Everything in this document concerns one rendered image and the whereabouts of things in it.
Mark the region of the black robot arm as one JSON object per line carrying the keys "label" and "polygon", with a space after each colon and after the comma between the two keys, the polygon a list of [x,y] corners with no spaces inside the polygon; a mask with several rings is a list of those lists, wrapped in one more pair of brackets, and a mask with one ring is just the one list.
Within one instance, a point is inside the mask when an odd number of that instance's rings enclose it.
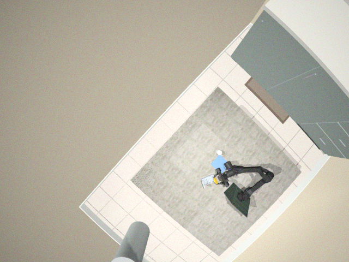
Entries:
{"label": "black robot arm", "polygon": [[[253,185],[252,187],[246,188],[244,193],[240,193],[240,192],[238,193],[237,198],[241,202],[242,200],[247,201],[254,191],[260,188],[263,184],[272,181],[274,177],[274,173],[272,173],[271,171],[265,168],[262,168],[261,166],[252,166],[252,167],[243,167],[241,165],[232,166],[232,163],[230,161],[227,161],[226,163],[224,163],[224,165],[225,165],[225,168],[229,170],[228,172],[230,176],[233,176],[233,175],[237,176],[238,174],[243,172],[258,172],[262,177],[262,179],[258,181],[255,185]],[[229,176],[227,176],[227,173],[223,173],[221,174],[220,178],[222,179],[222,181],[227,182]]]}

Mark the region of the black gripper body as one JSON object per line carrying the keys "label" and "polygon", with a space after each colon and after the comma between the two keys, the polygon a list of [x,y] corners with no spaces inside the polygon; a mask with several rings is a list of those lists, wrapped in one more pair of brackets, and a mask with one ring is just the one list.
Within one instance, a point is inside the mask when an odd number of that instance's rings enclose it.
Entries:
{"label": "black gripper body", "polygon": [[[221,169],[220,169],[220,168],[217,168],[216,170],[217,170],[218,174],[220,174],[220,176],[221,176],[221,174],[222,174],[222,173],[221,173]],[[227,176],[231,177],[231,176],[229,175],[229,172],[228,172],[228,171],[225,172],[225,173],[227,173]],[[224,185],[225,185],[226,188],[227,188],[227,187],[229,187],[230,184],[229,184],[228,182],[225,182],[225,181],[224,181]]]}

